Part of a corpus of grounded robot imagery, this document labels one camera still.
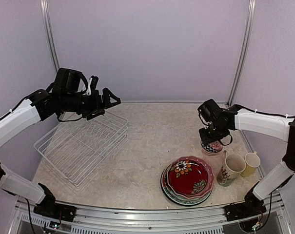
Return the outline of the blue white patterned bowl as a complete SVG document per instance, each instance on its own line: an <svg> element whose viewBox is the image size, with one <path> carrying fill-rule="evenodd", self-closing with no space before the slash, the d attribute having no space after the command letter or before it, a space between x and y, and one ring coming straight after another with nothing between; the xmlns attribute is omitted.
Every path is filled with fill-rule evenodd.
<svg viewBox="0 0 295 234"><path fill-rule="evenodd" d="M223 150L223 145L219 141L211 143L203 143L203 141L201 141L201 147L209 154L217 154Z"/></svg>

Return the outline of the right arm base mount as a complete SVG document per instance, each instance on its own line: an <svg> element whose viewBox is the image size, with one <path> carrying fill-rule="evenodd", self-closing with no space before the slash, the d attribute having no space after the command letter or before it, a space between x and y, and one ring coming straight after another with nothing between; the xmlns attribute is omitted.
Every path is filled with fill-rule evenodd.
<svg viewBox="0 0 295 234"><path fill-rule="evenodd" d="M231 203L224 208L227 221L234 221L260 215L267 211L264 201L259 200L250 190L241 203Z"/></svg>

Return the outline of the black rimmed plate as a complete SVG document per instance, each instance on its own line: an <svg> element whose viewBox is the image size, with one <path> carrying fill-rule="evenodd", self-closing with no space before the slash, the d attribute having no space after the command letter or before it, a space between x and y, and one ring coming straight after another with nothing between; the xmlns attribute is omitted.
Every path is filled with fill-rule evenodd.
<svg viewBox="0 0 295 234"><path fill-rule="evenodd" d="M165 171L162 172L161 174L161 179L160 181L164 181L165 182L165 174L164 174ZM196 206L196 205L199 205L201 203L203 203L204 201L206 201L210 195L206 198L204 198L203 200L191 200L191 201L188 201L188 200L179 200L179 199L176 199L174 197L171 197L170 195L168 195L161 187L161 190L163 192L163 194L166 196L167 199L169 199L171 202L177 204L177 205L181 205L181 206L185 206L185 207L192 207L192 206Z"/></svg>

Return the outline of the red teal patterned plate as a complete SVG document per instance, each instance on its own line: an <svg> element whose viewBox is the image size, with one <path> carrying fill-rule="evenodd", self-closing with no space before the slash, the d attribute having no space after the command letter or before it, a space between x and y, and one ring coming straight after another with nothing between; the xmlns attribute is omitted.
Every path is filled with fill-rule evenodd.
<svg viewBox="0 0 295 234"><path fill-rule="evenodd" d="M181 197L178 195L173 195L169 191L168 185L166 185L166 183L165 183L165 176L164 175L162 175L160 185L161 185L162 192L169 200L171 200L175 204L182 205L182 206L199 205L199 204L203 203L204 201L206 201L212 193L212 192L209 192L204 197L195 198L195 199L188 199L188 198L184 198L184 197Z"/></svg>

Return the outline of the floral green mug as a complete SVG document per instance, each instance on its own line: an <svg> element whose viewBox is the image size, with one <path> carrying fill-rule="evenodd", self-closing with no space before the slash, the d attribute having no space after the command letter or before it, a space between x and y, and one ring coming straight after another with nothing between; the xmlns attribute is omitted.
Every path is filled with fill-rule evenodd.
<svg viewBox="0 0 295 234"><path fill-rule="evenodd" d="M222 166L217 175L217 182L223 187L227 187L240 176L245 170L245 159L238 154L229 154L226 150L222 153Z"/></svg>

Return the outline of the light green flower plate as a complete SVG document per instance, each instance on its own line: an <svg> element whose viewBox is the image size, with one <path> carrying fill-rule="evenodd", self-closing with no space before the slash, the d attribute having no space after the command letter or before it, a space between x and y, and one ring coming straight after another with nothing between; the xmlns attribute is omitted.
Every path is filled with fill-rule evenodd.
<svg viewBox="0 0 295 234"><path fill-rule="evenodd" d="M161 181L160 182L160 185L162 187L162 189L168 194L170 195L171 197L174 197L176 199L179 199L179 200L188 200L188 201L191 201L191 200L203 200L204 198L208 197L210 194L211 194L211 191L207 192L205 195L203 196L200 196L200 197L184 197L182 195L176 195L174 192L170 191L165 182L164 181Z"/></svg>

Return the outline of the white red patterned cup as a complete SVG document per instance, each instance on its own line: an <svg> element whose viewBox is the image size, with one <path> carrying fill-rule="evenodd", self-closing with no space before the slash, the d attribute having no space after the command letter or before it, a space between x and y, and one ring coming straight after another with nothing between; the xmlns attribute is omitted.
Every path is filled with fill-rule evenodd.
<svg viewBox="0 0 295 234"><path fill-rule="evenodd" d="M223 149L204 148L204 147L202 147L201 149L202 149L202 152L208 156L217 156L223 151Z"/></svg>

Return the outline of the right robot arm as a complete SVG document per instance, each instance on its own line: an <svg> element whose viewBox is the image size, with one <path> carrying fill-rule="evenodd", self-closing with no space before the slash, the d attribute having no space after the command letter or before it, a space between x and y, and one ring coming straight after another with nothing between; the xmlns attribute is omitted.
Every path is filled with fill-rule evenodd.
<svg viewBox="0 0 295 234"><path fill-rule="evenodd" d="M224 109L213 99L205 101L197 111L204 125L199 130L203 144L221 141L235 130L256 132L287 143L282 161L246 194L246 201L240 206L244 216L252 216L265 197L295 174L295 116L263 113L238 104Z"/></svg>

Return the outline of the yellow ceramic mug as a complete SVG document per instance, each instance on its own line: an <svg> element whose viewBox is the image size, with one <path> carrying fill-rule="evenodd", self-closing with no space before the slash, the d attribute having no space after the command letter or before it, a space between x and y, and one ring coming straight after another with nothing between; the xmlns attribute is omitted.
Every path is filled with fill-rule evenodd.
<svg viewBox="0 0 295 234"><path fill-rule="evenodd" d="M248 177L252 173L254 173L255 170L260 166L261 160L260 160L259 156L257 155L257 152L247 153L244 156L244 160L246 163L246 167L240 175L242 177Z"/></svg>

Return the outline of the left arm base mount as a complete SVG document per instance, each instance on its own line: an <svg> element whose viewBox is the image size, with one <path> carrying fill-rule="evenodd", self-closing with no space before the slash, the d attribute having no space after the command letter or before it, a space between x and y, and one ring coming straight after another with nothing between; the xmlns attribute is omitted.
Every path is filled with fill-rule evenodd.
<svg viewBox="0 0 295 234"><path fill-rule="evenodd" d="M45 185L41 183L38 183L38 185L44 191L44 198L39 204L35 205L34 213L59 221L73 222L77 208L75 206L57 203L55 196Z"/></svg>

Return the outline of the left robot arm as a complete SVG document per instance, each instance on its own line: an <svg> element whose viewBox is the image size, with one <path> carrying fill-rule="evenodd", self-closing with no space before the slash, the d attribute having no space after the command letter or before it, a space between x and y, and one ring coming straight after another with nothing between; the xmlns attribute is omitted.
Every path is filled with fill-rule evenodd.
<svg viewBox="0 0 295 234"><path fill-rule="evenodd" d="M60 68L55 81L46 89L39 89L24 97L0 117L0 148L28 127L52 115L60 117L65 112L71 112L91 120L121 103L121 99L108 88L104 88L100 94L96 89L97 83L96 76L87 79L81 71ZM46 186L33 184L1 162L0 189L31 200L50 217L59 213L59 205Z"/></svg>

